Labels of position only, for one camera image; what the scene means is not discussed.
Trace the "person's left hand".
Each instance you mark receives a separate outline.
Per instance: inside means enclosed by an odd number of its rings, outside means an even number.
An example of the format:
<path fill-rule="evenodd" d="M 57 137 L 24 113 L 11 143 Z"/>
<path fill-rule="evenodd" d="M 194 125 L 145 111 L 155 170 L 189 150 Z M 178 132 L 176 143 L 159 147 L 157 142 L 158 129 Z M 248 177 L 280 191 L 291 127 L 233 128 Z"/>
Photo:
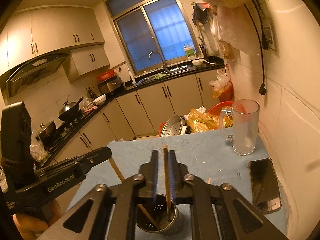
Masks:
<path fill-rule="evenodd" d="M 49 222 L 42 221 L 24 213 L 17 213 L 13 215 L 13 221 L 23 239 L 37 239 L 35 233 L 46 231 L 62 217 L 59 202 L 56 199 L 50 202 L 49 207 L 53 212 L 53 216 Z"/>

